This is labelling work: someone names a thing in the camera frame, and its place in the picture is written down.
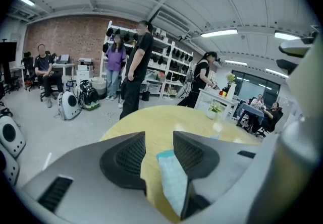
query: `table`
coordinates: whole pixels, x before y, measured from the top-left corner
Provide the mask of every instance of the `table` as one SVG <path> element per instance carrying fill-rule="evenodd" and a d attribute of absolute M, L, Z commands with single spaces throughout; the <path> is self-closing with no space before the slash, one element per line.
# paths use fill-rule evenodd
<path fill-rule="evenodd" d="M 200 90 L 200 94 L 198 95 L 194 109 L 198 109 L 199 107 L 201 107 L 200 103 L 202 101 L 203 96 L 208 96 L 208 97 L 226 105 L 226 109 L 222 112 L 222 119 L 224 119 L 224 120 L 228 117 L 231 107 L 234 107 L 233 112 L 237 109 L 237 106 L 239 104 L 238 101 L 226 99 L 225 97 L 222 97 L 213 91 L 208 91 L 205 89 L 199 89 L 199 90 Z"/>
<path fill-rule="evenodd" d="M 18 71 L 21 70 L 21 78 L 22 78 L 22 87 L 25 89 L 25 76 L 24 76 L 24 66 L 13 66 L 10 68 L 11 71 Z"/>
<path fill-rule="evenodd" d="M 263 119 L 264 114 L 263 114 L 262 111 L 254 108 L 254 107 L 252 107 L 251 105 L 248 105 L 248 104 L 242 104 L 241 106 L 242 106 L 242 109 L 244 109 L 244 112 L 242 113 L 241 117 L 239 118 L 239 120 L 237 122 L 237 126 L 242 126 L 240 122 L 243 119 L 243 117 L 244 117 L 244 115 L 246 114 L 247 111 L 254 114 L 254 115 L 256 115 L 256 116 L 259 116 L 259 117 L 261 117 Z M 251 120 L 251 123 L 249 124 L 248 130 L 247 130 L 248 132 L 250 132 L 251 127 L 253 125 L 253 122 L 254 122 L 254 118 Z"/>
<path fill-rule="evenodd" d="M 66 68 L 72 67 L 72 79 L 74 78 L 74 66 L 75 64 L 52 64 L 53 68 L 63 68 L 63 86 L 66 89 Z"/>
<path fill-rule="evenodd" d="M 147 199 L 167 219 L 179 222 L 167 199 L 163 195 L 162 179 L 156 155 L 173 149 L 173 131 L 185 131 L 205 137 L 215 134 L 214 124 L 220 131 L 220 140 L 257 144 L 252 137 L 224 120 L 211 120 L 205 113 L 189 107 L 160 105 L 147 107 L 122 118 L 101 138 L 101 141 L 134 132 L 146 132 L 146 155 L 141 164 L 141 178 L 147 185 Z"/>

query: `white drawer unit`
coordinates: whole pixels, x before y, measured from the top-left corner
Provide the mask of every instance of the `white drawer unit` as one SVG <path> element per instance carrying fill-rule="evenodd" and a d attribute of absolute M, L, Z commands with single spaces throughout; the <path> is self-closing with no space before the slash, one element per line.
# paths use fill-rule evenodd
<path fill-rule="evenodd" d="M 93 65 L 78 65 L 78 71 L 93 71 Z"/>
<path fill-rule="evenodd" d="M 80 82 L 82 80 L 88 80 L 90 78 L 94 77 L 93 70 L 92 71 L 76 71 L 76 84 L 77 86 L 80 86 Z"/>

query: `potted plant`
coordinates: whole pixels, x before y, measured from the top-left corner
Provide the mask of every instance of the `potted plant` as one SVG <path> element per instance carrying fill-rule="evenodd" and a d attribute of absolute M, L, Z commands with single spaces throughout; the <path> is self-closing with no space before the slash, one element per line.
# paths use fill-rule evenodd
<path fill-rule="evenodd" d="M 216 119 L 221 112 L 222 109 L 218 103 L 211 103 L 210 108 L 206 112 L 206 116 L 210 119 Z"/>

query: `white table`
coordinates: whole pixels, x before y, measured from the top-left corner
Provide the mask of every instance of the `white table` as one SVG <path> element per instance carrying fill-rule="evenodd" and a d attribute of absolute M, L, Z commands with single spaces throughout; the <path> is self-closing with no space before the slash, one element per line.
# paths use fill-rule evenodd
<path fill-rule="evenodd" d="M 71 67 L 72 68 L 72 79 L 74 79 L 74 66 L 75 64 L 52 64 L 53 68 L 63 68 L 63 86 L 64 89 L 66 89 L 66 68 Z"/>
<path fill-rule="evenodd" d="M 23 86 L 23 88 L 26 88 L 26 86 L 25 86 L 25 77 L 24 77 L 24 69 L 25 69 L 24 66 L 14 66 L 14 67 L 10 68 L 11 71 L 21 70 L 22 86 Z"/>
<path fill-rule="evenodd" d="M 208 91 L 205 89 L 199 89 L 199 90 L 200 90 L 200 94 L 198 95 L 194 109 L 199 109 L 199 108 L 203 107 L 203 106 L 201 106 L 203 96 L 210 97 L 211 99 L 216 100 L 216 101 L 226 105 L 226 109 L 222 112 L 222 119 L 224 119 L 224 120 L 228 117 L 231 107 L 234 107 L 233 112 L 237 109 L 237 106 L 239 104 L 238 101 L 226 99 L 225 97 L 222 97 L 222 96 L 216 94 L 215 93 L 216 91 L 213 92 L 213 91 Z"/>

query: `computer screen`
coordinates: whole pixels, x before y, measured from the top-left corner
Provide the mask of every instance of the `computer screen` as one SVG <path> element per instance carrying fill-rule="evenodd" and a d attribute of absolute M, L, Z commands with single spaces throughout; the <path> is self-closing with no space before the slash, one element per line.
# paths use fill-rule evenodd
<path fill-rule="evenodd" d="M 2 42 L 0 43 L 0 59 L 3 62 L 14 62 L 16 60 L 16 48 L 15 42 Z"/>

